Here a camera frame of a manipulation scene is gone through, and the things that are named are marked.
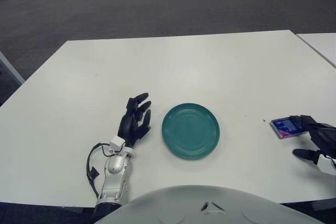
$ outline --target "black cable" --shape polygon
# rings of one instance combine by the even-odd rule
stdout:
[[[124,146],[125,146],[125,143],[122,144],[122,146],[121,146],[121,148],[120,148],[120,151],[118,151],[118,152],[117,152],[117,151],[114,151],[114,153],[119,153],[119,152],[121,152],[121,150],[122,150],[122,148],[123,148]]]
[[[109,144],[106,144],[106,143],[102,143],[102,144],[101,144],[101,149],[102,149],[102,151],[103,151],[104,156],[105,156],[105,157],[112,157],[113,154],[111,154],[111,155],[106,155],[106,154],[105,154],[104,147],[103,147],[104,145],[110,146]]]
[[[334,164],[334,167],[336,168],[336,163],[334,162],[334,160],[332,159],[332,157],[328,157],[328,156],[325,156],[326,158],[330,159],[331,162]]]
[[[94,194],[96,195],[97,198],[98,198],[99,194],[98,194],[98,192],[96,190],[96,187],[94,185],[95,184],[94,179],[99,175],[99,173],[97,172],[97,170],[94,167],[92,167],[92,169],[90,170],[90,157],[91,157],[92,152],[95,149],[97,149],[98,147],[100,147],[100,146],[102,148],[102,152],[103,152],[103,154],[104,154],[105,157],[111,157],[111,156],[113,156],[114,154],[106,155],[106,153],[104,152],[104,147],[103,147],[104,145],[110,146],[107,143],[98,143],[94,147],[92,147],[92,149],[91,149],[91,151],[89,153],[89,156],[88,156],[88,158],[86,160],[86,176],[88,177],[89,184],[90,184],[90,186],[91,186],[91,188],[92,188],[92,190],[93,190],[93,192],[94,192]]]

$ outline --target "gray carpet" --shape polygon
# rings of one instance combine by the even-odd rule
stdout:
[[[336,32],[336,0],[0,0],[0,20],[0,50],[28,78],[67,40]],[[3,103],[17,85],[0,71]]]

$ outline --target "white connector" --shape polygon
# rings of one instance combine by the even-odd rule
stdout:
[[[113,154],[115,152],[120,152],[124,144],[125,144],[124,139],[122,139],[121,137],[118,137],[118,136],[114,136],[114,138],[112,140],[110,140],[109,152],[111,154]]]
[[[318,168],[327,174],[336,176],[336,159],[332,159],[330,156],[324,156],[321,154],[319,160],[317,161]]]

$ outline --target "green plate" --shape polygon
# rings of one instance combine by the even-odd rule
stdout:
[[[180,104],[167,113],[162,122],[162,136],[177,156],[201,158],[216,147],[219,125],[215,116],[195,103]]]

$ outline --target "robotic arm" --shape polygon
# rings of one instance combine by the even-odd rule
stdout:
[[[130,98],[127,103],[126,114],[122,117],[120,122],[118,135],[110,140],[109,144],[99,143],[102,146],[110,146],[110,155],[108,156],[104,153],[104,155],[109,158],[105,163],[105,180],[100,194],[97,197],[98,199],[92,216],[92,223],[117,210],[128,201],[128,181],[132,171],[131,160],[135,156],[133,146],[138,139],[144,137],[151,129],[149,126],[151,111],[147,110],[151,105],[151,101],[138,107],[147,97],[148,93],[144,93],[135,98]],[[139,126],[138,122],[142,119],[144,113],[143,123]],[[97,191],[93,181],[98,175],[99,173],[94,167],[88,171],[87,162],[87,176],[96,195]]]
[[[290,119],[297,128],[308,131],[320,148],[318,151],[295,149],[293,154],[313,161],[322,172],[336,176],[336,127],[317,123],[308,115],[290,116]]]

